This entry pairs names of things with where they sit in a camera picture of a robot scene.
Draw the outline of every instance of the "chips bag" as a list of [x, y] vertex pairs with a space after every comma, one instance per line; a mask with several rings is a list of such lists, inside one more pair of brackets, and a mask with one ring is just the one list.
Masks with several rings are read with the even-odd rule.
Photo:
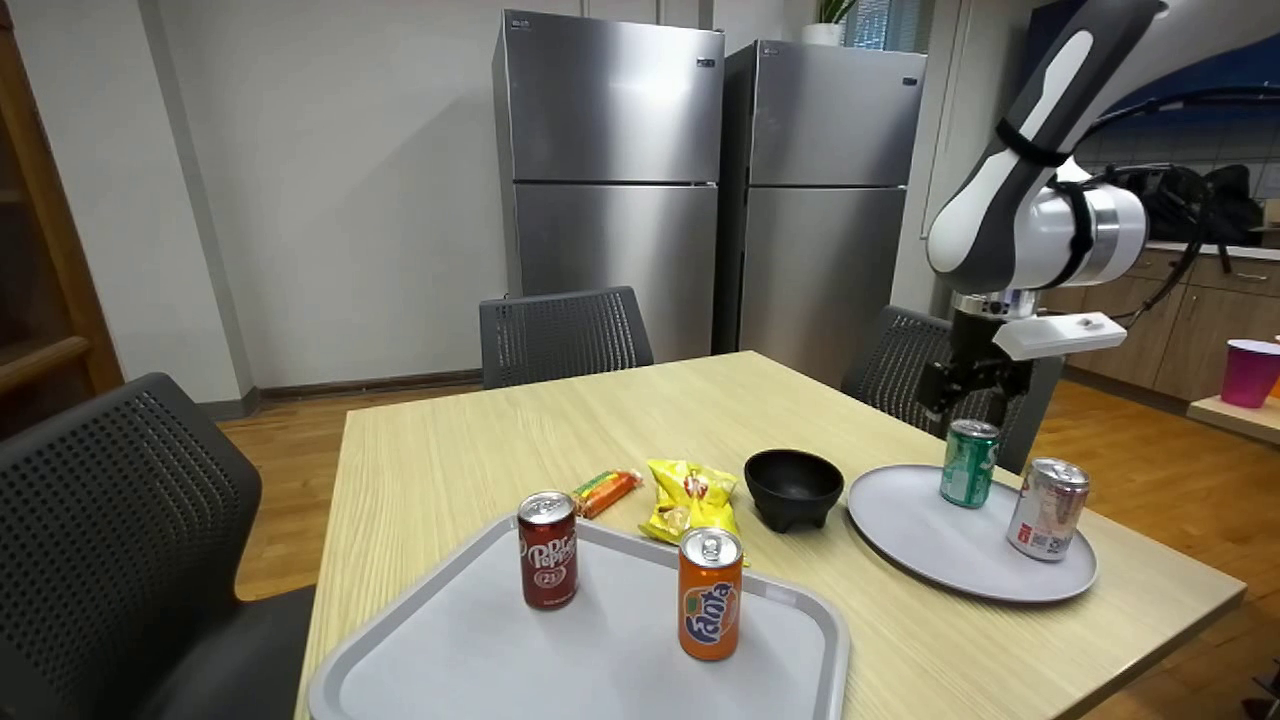
[[656, 506], [639, 522], [650, 540], [679, 542], [694, 529], [735, 530], [731, 474], [690, 459], [650, 459]]

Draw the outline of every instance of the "wooden floor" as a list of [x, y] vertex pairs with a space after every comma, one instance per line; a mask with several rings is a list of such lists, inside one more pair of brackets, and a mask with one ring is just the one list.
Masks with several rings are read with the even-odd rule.
[[[471, 384], [268, 394], [253, 414], [227, 419], [227, 437], [263, 474], [239, 595], [274, 595], [316, 581], [350, 407], [448, 392], [471, 392]], [[1208, 621], [1151, 669], [1136, 669], [1088, 716], [1241, 716], [1253, 679], [1280, 669], [1280, 448], [1066, 381], [1035, 453], [1088, 473], [1088, 506], [1247, 582], [1243, 605]]]

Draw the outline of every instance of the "round plate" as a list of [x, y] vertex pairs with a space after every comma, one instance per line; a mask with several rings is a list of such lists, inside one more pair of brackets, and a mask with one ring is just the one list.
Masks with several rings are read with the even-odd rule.
[[1098, 581], [1098, 557], [1076, 530], [1060, 563], [1015, 551], [1004, 530], [1015, 490], [991, 483], [986, 506], [942, 497], [942, 466], [892, 465], [860, 474], [845, 498], [860, 536], [902, 567], [965, 595], [1002, 605], [1060, 605]]

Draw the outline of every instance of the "orange soda can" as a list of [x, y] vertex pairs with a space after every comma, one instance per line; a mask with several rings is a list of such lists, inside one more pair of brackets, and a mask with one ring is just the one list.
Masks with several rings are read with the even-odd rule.
[[743, 549], [725, 530], [690, 530], [679, 540], [679, 648], [715, 663], [735, 653], [743, 595]]

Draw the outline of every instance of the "wooden table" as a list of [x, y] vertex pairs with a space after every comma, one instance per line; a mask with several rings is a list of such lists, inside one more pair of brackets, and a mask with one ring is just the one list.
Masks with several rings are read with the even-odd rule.
[[[761, 448], [822, 453], [850, 481], [942, 465], [942, 439], [754, 353], [353, 411], [299, 696], [339, 641], [527, 490], [656, 457], [739, 473]], [[650, 506], [653, 487], [603, 522], [638, 530]], [[739, 490], [754, 573], [824, 595], [850, 623], [850, 716], [1060, 716], [1243, 592], [1098, 512], [1079, 529], [1101, 582], [1060, 607], [1002, 607], [905, 575], [845, 515], [772, 536]]]
[[1190, 407], [1192, 419], [1215, 423], [1266, 445], [1280, 445], [1280, 398], [1266, 398], [1266, 407], [1224, 402], [1219, 394], [1205, 394]]

